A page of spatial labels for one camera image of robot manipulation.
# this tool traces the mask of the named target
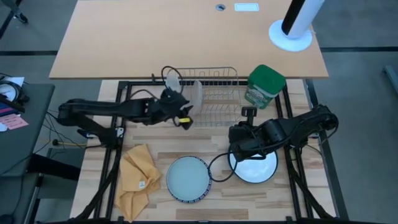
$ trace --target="pink paper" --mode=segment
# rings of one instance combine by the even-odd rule
[[[28,125],[25,120],[23,120],[20,116],[16,114],[10,114],[0,117],[0,123],[7,126],[7,128],[9,128],[10,130]]]

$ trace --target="gray desk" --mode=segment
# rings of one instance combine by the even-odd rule
[[[54,85],[30,84],[24,85],[23,89],[30,100],[24,105],[25,113],[21,117],[29,125],[0,133],[0,174],[17,161],[32,154],[45,114],[49,108]],[[24,160],[12,170],[3,174],[2,177],[22,176],[29,161],[30,159]]]
[[[38,174],[0,178],[0,215],[14,212],[15,224],[28,223],[30,217],[27,214],[38,179]]]

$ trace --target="desk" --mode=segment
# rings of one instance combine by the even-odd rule
[[[0,174],[17,161],[32,154],[49,108],[54,86],[51,84],[25,84],[23,89],[29,97],[29,101],[24,105],[25,113],[22,113],[21,117],[29,125],[0,133]],[[2,176],[22,176],[25,174],[29,161],[29,159],[22,161]]]
[[[308,100],[301,80],[287,80],[289,96],[294,116],[309,110]],[[102,82],[98,99],[114,101],[118,88],[117,80]],[[162,86],[135,86],[132,91],[146,88],[159,95]],[[254,123],[259,124],[270,118],[276,118],[275,101],[266,110],[259,110]],[[109,126],[110,117],[95,116],[95,121]],[[89,145],[97,145],[97,140],[90,140]],[[149,195],[149,204],[137,220],[285,220],[286,216],[294,217],[292,195],[289,188],[287,168],[283,150],[278,150],[279,166],[275,175],[261,184],[247,184],[236,176],[223,183],[213,183],[210,193],[200,202],[185,204],[176,201],[168,192],[165,175],[169,165],[179,157],[198,156],[207,163],[228,148],[228,127],[192,127],[188,131],[176,128],[172,124],[160,123],[144,126],[127,122],[123,151],[135,145],[148,145],[155,166],[163,174],[161,189]],[[317,141],[310,140],[310,145],[318,148]],[[75,199],[70,216],[77,216],[88,204],[98,189],[105,150],[102,148],[87,149],[81,167]],[[313,149],[303,150],[303,164],[307,183],[315,198],[331,215],[335,214],[328,180],[323,166],[323,159]],[[217,160],[213,175],[216,179],[226,177],[231,169],[226,158]],[[303,214],[303,198],[298,194]],[[105,194],[101,217],[107,203]],[[112,219],[120,216],[117,208],[113,209]]]
[[[269,40],[290,0],[258,1],[257,12],[236,12],[237,2],[252,0],[78,1],[50,78],[160,77],[166,65],[233,67],[247,77],[260,64],[287,78],[328,77],[315,34],[296,53]]]

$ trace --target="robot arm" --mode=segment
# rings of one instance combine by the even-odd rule
[[[248,120],[229,128],[230,150],[236,160],[265,159],[266,155],[283,146],[304,147],[311,134],[338,127],[337,117],[327,106],[318,105],[311,111],[294,118],[270,119],[253,126],[256,108],[242,109]]]
[[[98,136],[100,142],[107,147],[118,143],[117,131],[105,128],[93,121],[87,115],[118,116],[134,123],[153,125],[168,119],[189,118],[189,122],[176,126],[188,130],[193,121],[188,116],[192,107],[183,108],[189,103],[181,93],[166,88],[160,97],[126,100],[122,103],[88,101],[81,99],[69,100],[59,106],[57,121],[64,126],[78,126],[88,133]]]

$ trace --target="green lid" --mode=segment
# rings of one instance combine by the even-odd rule
[[[257,85],[270,95],[277,95],[285,86],[286,78],[266,65],[259,65],[250,74],[248,82]]]

